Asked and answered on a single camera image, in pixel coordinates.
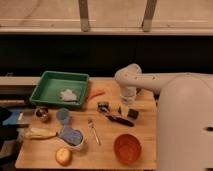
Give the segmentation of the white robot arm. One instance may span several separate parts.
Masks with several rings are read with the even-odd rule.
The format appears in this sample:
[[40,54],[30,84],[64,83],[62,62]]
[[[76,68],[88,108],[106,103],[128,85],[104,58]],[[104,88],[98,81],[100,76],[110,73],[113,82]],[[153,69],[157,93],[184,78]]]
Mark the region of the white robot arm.
[[213,171],[213,74],[143,73],[130,64],[115,73],[123,102],[138,88],[157,101],[157,171]]

